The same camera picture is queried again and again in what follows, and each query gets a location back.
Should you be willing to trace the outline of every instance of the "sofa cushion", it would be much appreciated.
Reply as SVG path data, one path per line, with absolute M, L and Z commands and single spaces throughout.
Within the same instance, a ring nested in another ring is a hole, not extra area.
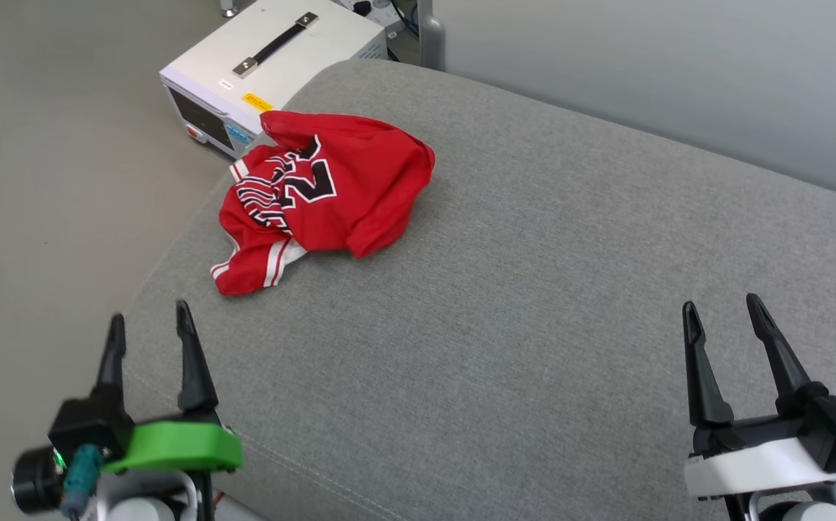
M 388 62 L 327 69 L 288 109 L 382 119 L 438 165 L 397 244 L 239 299 L 209 274 L 226 176 L 128 313 L 146 418 L 176 406 L 189 301 L 246 451 L 217 485 L 266 517 L 725 517 L 682 479 L 686 300 L 738 418 L 775 399 L 747 292 L 836 393 L 835 192 Z

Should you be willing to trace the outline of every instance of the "green led light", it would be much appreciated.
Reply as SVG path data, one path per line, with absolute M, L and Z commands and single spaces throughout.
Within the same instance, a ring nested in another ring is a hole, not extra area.
M 58 464 L 58 466 L 61 466 L 61 468 L 64 468 L 65 470 L 67 470 L 68 465 L 64 464 L 64 458 L 61 457 L 61 455 L 58 453 L 58 451 L 52 451 L 52 452 L 55 453 L 55 462 Z

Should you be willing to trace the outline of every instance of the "basketball jersey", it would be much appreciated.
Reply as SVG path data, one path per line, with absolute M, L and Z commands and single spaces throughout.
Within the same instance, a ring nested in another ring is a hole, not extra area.
M 307 251 L 387 247 L 408 227 L 411 206 L 431 180 L 434 151 L 408 133 L 358 116 L 260 115 L 276 142 L 230 168 L 219 222 L 233 252 L 212 267 L 223 295 L 276 286 Z

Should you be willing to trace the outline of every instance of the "white stripe trim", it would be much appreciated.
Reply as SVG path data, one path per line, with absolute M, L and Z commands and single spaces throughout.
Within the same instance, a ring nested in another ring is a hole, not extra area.
M 308 253 L 302 245 L 299 244 L 299 241 L 296 240 L 289 240 L 289 244 L 286 245 L 286 249 L 283 250 L 283 255 L 280 256 L 280 265 L 276 271 L 276 279 L 273 280 L 273 284 L 271 286 L 276 286 L 280 279 L 283 278 L 283 268 L 286 267 L 288 264 L 292 264 L 294 261 L 298 261 L 303 255 Z
M 245 177 L 247 177 L 248 174 L 250 174 L 250 171 L 247 171 L 247 165 L 244 163 L 244 159 L 239 159 L 238 161 L 235 161 L 235 168 L 237 172 L 239 172 L 239 177 L 242 179 L 244 179 Z
M 239 159 L 229 167 L 229 171 L 232 172 L 232 177 L 235 178 L 235 182 L 240 182 L 242 179 L 247 177 L 249 172 L 247 171 L 247 165 L 244 164 L 244 159 Z
M 229 260 L 224 261 L 224 263 L 216 264 L 212 268 L 210 268 L 209 273 L 213 274 L 213 280 L 219 278 L 219 276 L 226 271 L 229 270 L 229 263 L 232 261 L 232 258 L 235 258 L 235 254 L 239 251 L 242 251 L 242 247 L 239 246 L 239 241 L 235 240 L 235 237 L 232 237 L 229 232 L 226 232 L 226 237 L 232 241 L 232 254 L 229 255 Z
M 286 241 L 276 241 L 272 245 L 270 245 L 270 251 L 267 253 L 267 273 L 265 277 L 263 277 L 263 287 L 272 287 L 276 285 L 274 281 L 272 284 L 270 280 L 276 277 L 276 270 L 279 268 L 279 260 L 280 260 L 280 250 L 283 249 L 283 245 L 286 244 Z

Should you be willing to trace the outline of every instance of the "cable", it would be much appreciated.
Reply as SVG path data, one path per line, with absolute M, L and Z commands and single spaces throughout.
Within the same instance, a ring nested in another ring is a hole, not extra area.
M 408 29 L 409 33 L 414 34 L 415 38 L 420 38 L 420 36 L 418 36 L 418 29 L 412 27 L 411 22 L 405 20 L 405 14 L 402 14 L 402 11 L 398 10 L 398 4 L 396 4 L 396 0 L 389 0 L 389 3 L 392 4 L 392 10 L 396 11 L 396 14 L 398 14 L 398 19 L 402 20 L 402 25 L 405 26 L 405 29 Z
M 85 443 L 74 451 L 74 459 L 64 478 L 64 498 L 59 505 L 61 515 L 80 521 L 81 514 L 87 511 L 90 495 L 97 488 L 101 468 L 103 451 L 100 447 Z
M 196 511 L 197 521 L 213 521 L 213 509 L 216 507 L 209 498 L 213 497 L 213 476 L 209 471 L 190 473 L 190 478 L 196 484 L 197 495 L 202 498 L 199 508 Z

